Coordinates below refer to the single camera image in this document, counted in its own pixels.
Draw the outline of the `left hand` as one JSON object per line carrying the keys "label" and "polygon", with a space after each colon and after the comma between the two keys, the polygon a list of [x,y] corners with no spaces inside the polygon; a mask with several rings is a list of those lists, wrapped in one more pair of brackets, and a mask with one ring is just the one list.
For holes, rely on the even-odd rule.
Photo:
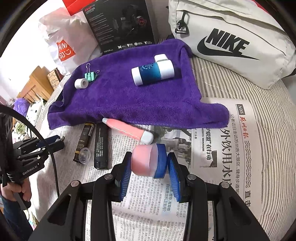
{"label": "left hand", "polygon": [[21,185],[9,182],[6,186],[1,184],[1,194],[9,201],[16,201],[14,193],[22,193],[24,201],[30,201],[32,197],[29,178],[26,178]]}

